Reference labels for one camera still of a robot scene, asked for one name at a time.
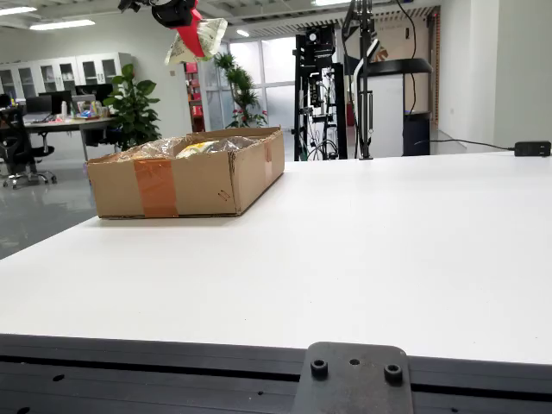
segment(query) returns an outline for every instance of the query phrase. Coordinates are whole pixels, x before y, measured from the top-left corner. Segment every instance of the robotic arm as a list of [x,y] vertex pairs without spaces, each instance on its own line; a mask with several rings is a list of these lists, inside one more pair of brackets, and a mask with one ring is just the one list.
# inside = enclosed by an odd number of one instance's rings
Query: robotic arm
[[198,24],[202,19],[196,10],[198,0],[162,2],[163,0],[121,0],[118,7],[121,12],[127,9],[137,12],[142,5],[151,6],[154,19],[166,28],[176,29],[186,47],[197,57],[203,58],[205,55],[198,37]]

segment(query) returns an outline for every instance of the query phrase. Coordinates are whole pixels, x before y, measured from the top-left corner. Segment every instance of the ceiling light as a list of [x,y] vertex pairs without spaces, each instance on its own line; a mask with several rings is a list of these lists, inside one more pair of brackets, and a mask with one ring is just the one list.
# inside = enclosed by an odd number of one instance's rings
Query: ceiling light
[[92,20],[73,20],[72,22],[57,22],[46,24],[34,24],[31,30],[54,30],[56,28],[80,28],[81,26],[91,26],[96,24]]
[[0,9],[0,16],[17,15],[19,13],[28,13],[36,11],[34,7],[13,7],[11,9]]
[[350,0],[314,0],[315,6],[330,6],[332,4],[351,3]]

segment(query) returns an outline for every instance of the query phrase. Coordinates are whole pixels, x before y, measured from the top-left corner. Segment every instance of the potted plant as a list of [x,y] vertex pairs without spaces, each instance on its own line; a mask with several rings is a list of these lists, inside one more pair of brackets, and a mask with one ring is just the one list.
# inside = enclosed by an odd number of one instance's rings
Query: potted plant
[[157,112],[149,107],[158,103],[158,98],[149,97],[156,83],[151,80],[135,81],[135,71],[132,64],[122,68],[122,76],[113,78],[114,89],[103,104],[112,105],[116,110],[114,124],[120,128],[117,145],[121,150],[135,145],[155,141],[160,138]]
[[262,114],[252,113],[253,108],[259,106],[259,98],[253,89],[251,75],[235,63],[235,57],[230,54],[218,54],[214,58],[215,66],[224,72],[228,80],[232,99],[240,109],[234,110],[233,121],[226,128],[250,127],[255,125],[262,127],[267,125],[267,112]]

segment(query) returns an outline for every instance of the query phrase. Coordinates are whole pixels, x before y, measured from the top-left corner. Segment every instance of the window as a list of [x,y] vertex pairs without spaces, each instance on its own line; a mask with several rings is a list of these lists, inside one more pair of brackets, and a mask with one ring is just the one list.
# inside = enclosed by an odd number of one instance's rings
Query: window
[[[268,125],[289,129],[293,126],[293,105],[295,94],[295,37],[267,41],[244,41],[221,45],[221,53],[228,50],[235,56],[238,65],[249,72],[255,83],[259,106],[254,113],[268,111]],[[228,81],[215,68],[212,61],[201,62],[200,82],[204,98],[205,123],[207,130],[224,128],[232,122],[232,111],[237,109],[232,102]],[[293,139],[285,134],[285,153],[292,157]]]

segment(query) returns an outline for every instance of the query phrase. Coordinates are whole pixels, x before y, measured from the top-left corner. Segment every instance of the white tabletop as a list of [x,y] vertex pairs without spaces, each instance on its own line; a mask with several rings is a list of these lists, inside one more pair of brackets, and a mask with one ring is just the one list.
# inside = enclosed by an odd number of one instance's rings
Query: white tabletop
[[0,261],[0,332],[552,363],[552,159],[286,164],[242,217],[91,219]]

